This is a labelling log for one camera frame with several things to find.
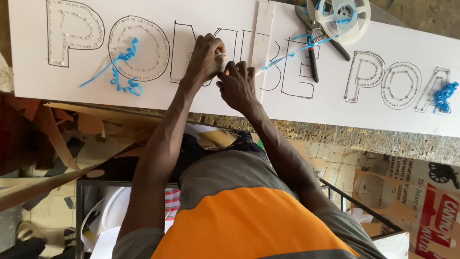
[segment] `wire spool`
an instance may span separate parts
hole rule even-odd
[[[366,32],[371,20],[369,0],[332,0],[327,14],[326,0],[320,0],[315,11],[316,21],[334,41],[346,45],[357,41]]]

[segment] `workbench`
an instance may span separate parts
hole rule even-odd
[[[371,0],[388,12],[372,6],[372,20],[427,31],[460,39],[460,3],[453,1]],[[12,64],[7,1],[0,1],[0,52],[9,65]],[[117,112],[127,112],[150,117],[163,117],[163,110],[76,104]],[[209,126],[253,131],[245,118],[212,114],[191,113],[188,121]],[[460,138],[423,135],[385,130],[361,129],[344,126],[311,124],[273,120],[285,137],[325,143],[364,151],[421,159],[438,163],[460,163]]]

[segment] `hand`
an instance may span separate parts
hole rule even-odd
[[[241,112],[247,118],[261,108],[254,87],[255,68],[247,68],[245,61],[238,64],[231,61],[227,64],[225,73],[219,73],[217,76],[221,80],[216,84],[220,89],[222,99],[231,108]]]
[[[215,54],[225,53],[225,45],[219,38],[214,38],[212,34],[198,36],[196,39],[195,49],[193,50],[190,63],[187,66],[184,78],[187,88],[198,92],[200,87],[208,80],[211,80],[222,71],[225,55],[219,55],[214,58]]]

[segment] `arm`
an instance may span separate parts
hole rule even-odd
[[[246,62],[229,62],[225,73],[218,75],[222,82],[222,98],[233,109],[241,112],[262,140],[268,158],[279,178],[299,195],[300,203],[311,212],[330,207],[338,210],[322,192],[310,165],[278,132],[255,95],[255,69]]]
[[[225,58],[221,55],[216,60],[215,53],[225,53],[220,39],[214,39],[212,34],[196,39],[192,58],[176,95],[139,158],[118,240],[141,228],[164,229],[164,191],[179,156],[190,106],[201,85],[221,71],[222,58]]]

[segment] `spring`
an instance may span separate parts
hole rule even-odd
[[[310,43],[311,43],[311,44],[317,44],[318,42],[324,40],[325,38],[326,38],[326,35],[325,35],[325,34],[321,34],[321,35],[319,35],[318,37],[312,39],[312,40],[310,41]]]

